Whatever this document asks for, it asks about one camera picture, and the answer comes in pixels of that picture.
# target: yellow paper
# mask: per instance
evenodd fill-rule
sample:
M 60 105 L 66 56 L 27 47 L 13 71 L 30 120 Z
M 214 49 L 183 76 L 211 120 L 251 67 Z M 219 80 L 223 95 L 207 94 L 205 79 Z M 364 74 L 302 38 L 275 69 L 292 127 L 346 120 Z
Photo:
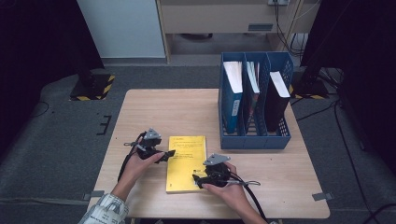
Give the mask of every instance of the yellow paper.
M 168 160 L 166 193 L 200 190 L 192 175 L 206 176 L 206 140 L 204 136 L 170 136 L 169 150 L 176 153 Z

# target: yellow and black hazard tape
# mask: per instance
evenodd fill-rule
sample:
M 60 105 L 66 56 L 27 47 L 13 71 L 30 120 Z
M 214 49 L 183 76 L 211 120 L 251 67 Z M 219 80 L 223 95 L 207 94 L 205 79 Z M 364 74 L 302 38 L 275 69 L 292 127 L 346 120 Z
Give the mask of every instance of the yellow and black hazard tape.
M 305 98 L 305 99 L 328 99 L 329 95 L 324 94 L 324 95 L 315 95 L 315 94 L 298 94 L 294 92 L 294 88 L 292 87 L 292 85 L 290 85 L 289 87 L 289 93 L 290 93 L 290 97 L 291 98 L 295 98 L 295 99 L 301 99 L 301 98 Z
M 115 78 L 115 76 L 113 76 L 113 75 L 108 77 L 108 80 L 106 82 L 106 85 L 103 89 L 102 94 L 95 95 L 95 96 L 79 95 L 79 96 L 71 97 L 70 100 L 72 100 L 72 101 L 103 100 L 106 98 L 108 92 L 110 91 L 114 78 Z

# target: gray floor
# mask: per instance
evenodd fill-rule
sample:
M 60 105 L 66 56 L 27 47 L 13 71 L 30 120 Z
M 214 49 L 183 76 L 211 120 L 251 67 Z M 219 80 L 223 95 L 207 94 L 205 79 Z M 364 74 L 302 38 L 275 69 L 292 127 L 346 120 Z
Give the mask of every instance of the gray floor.
M 108 66 L 106 70 L 116 78 L 107 98 L 102 101 L 69 101 L 68 94 L 77 82 L 77 76 L 66 77 L 45 87 L 41 96 L 43 103 L 37 104 L 33 117 L 0 167 L 0 198 L 81 201 L 84 193 L 93 190 L 125 92 L 150 88 L 216 88 L 219 85 L 218 50 L 252 50 L 250 45 L 237 46 L 243 42 L 243 35 L 235 35 L 233 39 L 238 40 L 237 43 L 228 44 L 221 41 L 221 36 L 214 34 L 214 37 L 219 40 L 197 43 L 180 36 L 176 39 L 179 43 L 174 46 L 169 64 Z M 269 50 L 265 41 L 260 42 L 262 36 L 254 37 L 259 40 L 257 43 L 251 41 L 251 45 L 258 50 Z M 219 41 L 224 46 L 213 47 L 211 41 Z M 205 50 L 193 54 L 198 49 Z M 328 107 L 337 99 L 337 95 L 323 100 L 304 99 L 292 108 L 296 118 L 302 118 Z M 396 176 L 375 152 L 361 150 L 345 111 L 337 106 L 336 112 L 351 159 L 337 127 L 334 107 L 298 122 L 319 183 L 324 192 L 334 196 L 328 201 L 331 215 L 321 220 L 282 219 L 285 224 L 362 223 L 370 216 L 364 201 L 373 211 L 384 204 L 396 203 Z M 100 123 L 106 122 L 104 116 L 112 117 L 110 125 L 105 135 L 97 135 L 103 131 Z M 1 203 L 0 223 L 77 223 L 86 208 L 86 205 L 37 204 L 32 201 Z M 396 208 L 381 212 L 377 220 L 377 223 L 396 223 Z

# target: patterned sleeve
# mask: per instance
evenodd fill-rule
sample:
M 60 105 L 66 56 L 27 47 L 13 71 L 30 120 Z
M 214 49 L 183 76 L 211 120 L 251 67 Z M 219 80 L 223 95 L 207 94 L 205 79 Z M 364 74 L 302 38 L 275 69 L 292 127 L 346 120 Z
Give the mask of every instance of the patterned sleeve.
M 128 212 L 128 206 L 120 198 L 112 194 L 105 194 L 96 205 L 91 207 L 78 224 L 124 224 Z

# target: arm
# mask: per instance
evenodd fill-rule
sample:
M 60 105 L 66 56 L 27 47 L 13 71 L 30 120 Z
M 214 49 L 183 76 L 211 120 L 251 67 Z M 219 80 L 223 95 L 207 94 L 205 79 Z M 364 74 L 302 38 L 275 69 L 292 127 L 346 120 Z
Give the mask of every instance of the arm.
M 236 174 L 236 167 L 228 162 L 224 162 L 230 171 Z M 204 189 L 220 197 L 230 206 L 246 224 L 266 224 L 260 214 L 251 206 L 245 191 L 241 185 L 228 184 L 224 188 L 219 188 L 210 184 L 203 184 Z
M 163 156 L 162 153 L 141 160 L 135 153 L 125 165 L 120 181 L 109 194 L 105 194 L 81 219 L 79 224 L 89 223 L 125 223 L 129 209 L 125 204 L 129 192 L 137 179 L 145 173 L 149 166 Z

